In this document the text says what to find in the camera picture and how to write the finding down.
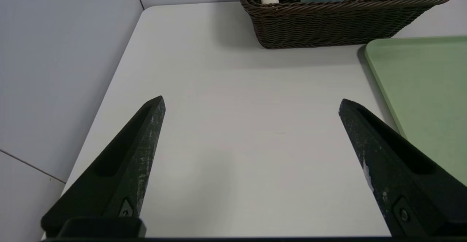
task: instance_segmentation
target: green tray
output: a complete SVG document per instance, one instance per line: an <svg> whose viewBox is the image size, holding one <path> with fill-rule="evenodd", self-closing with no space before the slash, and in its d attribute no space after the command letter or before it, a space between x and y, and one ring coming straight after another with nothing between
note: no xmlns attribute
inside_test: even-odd
<svg viewBox="0 0 467 242"><path fill-rule="evenodd" d="M467 36L379 39L365 56L400 134L467 186Z"/></svg>

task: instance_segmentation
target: white table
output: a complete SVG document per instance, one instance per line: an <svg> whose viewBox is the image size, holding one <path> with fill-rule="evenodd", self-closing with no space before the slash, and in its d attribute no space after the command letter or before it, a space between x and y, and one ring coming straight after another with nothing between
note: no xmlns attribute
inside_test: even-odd
<svg viewBox="0 0 467 242"><path fill-rule="evenodd" d="M466 34L466 4L438 6L398 35ZM147 236L390 235L337 115L347 98L391 122L360 48L263 49L240 3L148 8L65 190L162 95Z"/></svg>

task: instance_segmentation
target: screw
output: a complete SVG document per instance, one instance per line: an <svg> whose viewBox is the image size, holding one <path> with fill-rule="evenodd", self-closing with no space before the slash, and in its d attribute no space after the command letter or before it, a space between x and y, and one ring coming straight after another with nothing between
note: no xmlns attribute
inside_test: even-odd
<svg viewBox="0 0 467 242"><path fill-rule="evenodd" d="M401 209L401 211L399 212L399 216L401 217L402 221L409 221L409 214L407 213L407 211L405 211L405 209Z"/></svg>

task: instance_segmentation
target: light green cutting board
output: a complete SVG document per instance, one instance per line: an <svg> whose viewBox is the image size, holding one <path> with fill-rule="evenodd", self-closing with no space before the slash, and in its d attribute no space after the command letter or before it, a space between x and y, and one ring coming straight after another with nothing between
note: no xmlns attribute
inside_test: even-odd
<svg viewBox="0 0 467 242"><path fill-rule="evenodd" d="M374 40L365 55L401 135L467 186L467 36Z"/></svg>

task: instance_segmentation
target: brown wicker basket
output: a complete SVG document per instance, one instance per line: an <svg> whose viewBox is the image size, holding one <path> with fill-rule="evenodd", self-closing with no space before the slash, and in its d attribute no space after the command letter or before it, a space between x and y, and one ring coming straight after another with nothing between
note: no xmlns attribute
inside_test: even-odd
<svg viewBox="0 0 467 242"><path fill-rule="evenodd" d="M449 0L279 1L240 0L258 41L268 49L365 44L390 38L429 8Z"/></svg>

